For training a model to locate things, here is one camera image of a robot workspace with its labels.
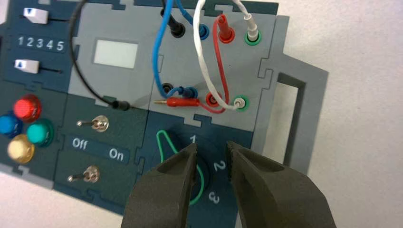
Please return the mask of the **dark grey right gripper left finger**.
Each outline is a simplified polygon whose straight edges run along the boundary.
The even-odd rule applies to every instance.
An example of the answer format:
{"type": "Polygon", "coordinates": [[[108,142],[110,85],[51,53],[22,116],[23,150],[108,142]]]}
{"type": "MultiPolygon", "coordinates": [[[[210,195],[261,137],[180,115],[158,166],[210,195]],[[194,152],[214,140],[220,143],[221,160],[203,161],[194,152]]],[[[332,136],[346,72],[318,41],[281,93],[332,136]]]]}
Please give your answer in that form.
{"type": "Polygon", "coordinates": [[[188,145],[135,184],[123,228],[184,228],[196,176],[197,145],[188,145]]]}

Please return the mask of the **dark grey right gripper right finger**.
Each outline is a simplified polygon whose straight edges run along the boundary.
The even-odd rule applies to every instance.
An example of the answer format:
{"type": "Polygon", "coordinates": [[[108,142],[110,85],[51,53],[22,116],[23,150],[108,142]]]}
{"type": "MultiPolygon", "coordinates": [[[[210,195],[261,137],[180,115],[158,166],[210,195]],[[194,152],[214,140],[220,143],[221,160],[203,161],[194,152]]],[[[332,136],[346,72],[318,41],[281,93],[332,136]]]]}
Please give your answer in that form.
{"type": "Polygon", "coordinates": [[[307,175],[232,141],[226,156],[244,228],[336,227],[324,194],[307,175]]]}

